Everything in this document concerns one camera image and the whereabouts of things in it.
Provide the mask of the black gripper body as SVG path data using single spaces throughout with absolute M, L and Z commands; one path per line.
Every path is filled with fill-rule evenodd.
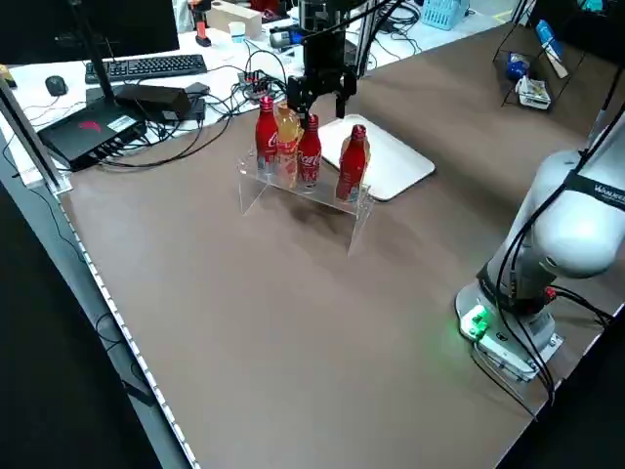
M 345 30 L 308 32 L 303 39 L 304 75 L 341 74 L 348 67 L 345 62 Z

